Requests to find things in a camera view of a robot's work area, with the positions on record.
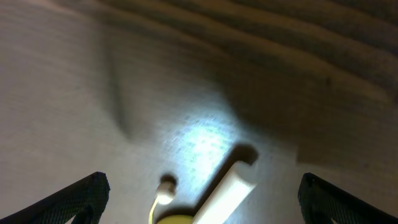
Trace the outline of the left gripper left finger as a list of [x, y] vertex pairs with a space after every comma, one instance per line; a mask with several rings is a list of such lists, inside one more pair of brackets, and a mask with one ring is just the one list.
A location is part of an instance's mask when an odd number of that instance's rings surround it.
[[98, 223], [109, 200], [106, 174], [94, 172], [20, 210], [1, 223]]

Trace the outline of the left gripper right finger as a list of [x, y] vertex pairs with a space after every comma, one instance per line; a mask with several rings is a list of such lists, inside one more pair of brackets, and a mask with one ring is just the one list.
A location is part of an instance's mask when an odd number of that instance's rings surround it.
[[302, 177], [298, 202], [306, 224], [397, 224], [396, 217], [309, 172]]

